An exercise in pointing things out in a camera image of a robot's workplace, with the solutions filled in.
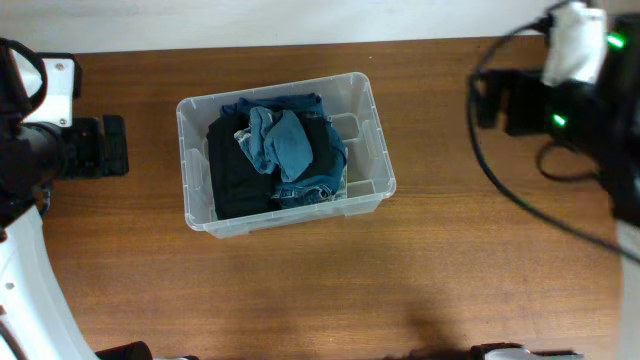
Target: plastic storage box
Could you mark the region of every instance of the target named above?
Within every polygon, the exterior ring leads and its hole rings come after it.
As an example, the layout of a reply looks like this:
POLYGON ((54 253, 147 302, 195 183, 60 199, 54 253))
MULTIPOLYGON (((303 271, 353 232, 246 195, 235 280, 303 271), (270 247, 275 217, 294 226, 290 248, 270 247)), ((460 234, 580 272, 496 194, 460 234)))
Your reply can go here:
POLYGON ((176 111, 185 219, 193 230, 224 238, 331 216, 363 214, 375 210, 382 199, 396 190, 371 83, 364 74, 187 98, 178 104, 176 111), (233 104, 241 97, 264 99, 308 93, 322 97, 325 113, 331 117, 348 149, 347 198, 219 221, 214 210, 206 135, 209 125, 220 116, 220 107, 233 104))

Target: black cable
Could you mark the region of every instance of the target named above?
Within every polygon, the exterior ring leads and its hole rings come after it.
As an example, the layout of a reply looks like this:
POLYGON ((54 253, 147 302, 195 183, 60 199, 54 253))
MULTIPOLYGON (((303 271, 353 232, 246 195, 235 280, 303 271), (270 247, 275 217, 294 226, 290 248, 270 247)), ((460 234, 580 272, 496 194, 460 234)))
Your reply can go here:
POLYGON ((538 169, 538 172, 542 176, 544 176, 545 178, 551 181, 556 181, 561 183, 577 183, 577 182, 583 182, 583 181, 598 180, 598 173, 595 171, 586 171, 581 174, 575 174, 575 175, 555 175, 545 170, 544 159, 547 157, 547 155, 549 155, 549 153, 551 153, 551 151, 558 148, 566 149, 565 146, 555 141, 551 141, 545 144, 542 148, 540 148, 540 150, 538 150, 538 153, 536 154, 536 169, 538 169))
POLYGON ((489 50, 487 50, 485 55, 482 57, 482 60, 480 60, 480 62, 476 66, 473 74, 469 77, 469 96, 467 97, 466 112, 467 112, 467 127, 469 130, 469 138, 471 139, 471 145, 473 147, 473 153, 475 154, 476 159, 478 160, 478 164, 482 168, 482 171, 484 171, 485 175, 487 176, 487 178, 489 178, 491 183, 493 183, 493 185, 496 187, 496 189, 498 189, 498 191, 502 195, 504 195, 506 198, 511 200, 514 204, 518 205, 520 208, 527 211, 529 214, 537 217, 538 219, 544 221, 549 225, 555 226, 562 231, 575 235, 578 238, 584 241, 587 241, 593 245, 597 245, 605 250, 608 250, 615 254, 619 254, 624 258, 626 258, 627 260, 635 263, 635 265, 640 266, 640 257, 634 254, 633 252, 626 250, 616 244, 610 243, 607 240, 604 240, 597 236, 578 230, 565 222, 557 220, 545 214, 544 212, 538 210, 537 208, 529 205, 526 201, 518 197, 496 177, 496 175, 493 173, 493 171, 487 164, 484 154, 482 152, 482 149, 480 148, 480 143, 478 141, 478 135, 476 134, 475 124, 474 124, 473 109, 481 99, 480 92, 476 87, 476 82, 480 79, 483 68, 494 57, 498 49, 500 49, 501 47, 506 45, 509 41, 511 41, 511 39, 514 36, 516 36, 517 34, 523 31, 540 29, 541 27, 544 27, 545 24, 548 24, 548 23, 549 23, 549 19, 547 17, 539 21, 533 22, 531 24, 521 26, 513 30, 512 32, 508 33, 507 35, 503 36, 502 38, 498 39, 498 41, 496 41, 496 43, 494 43, 489 48, 489 50))

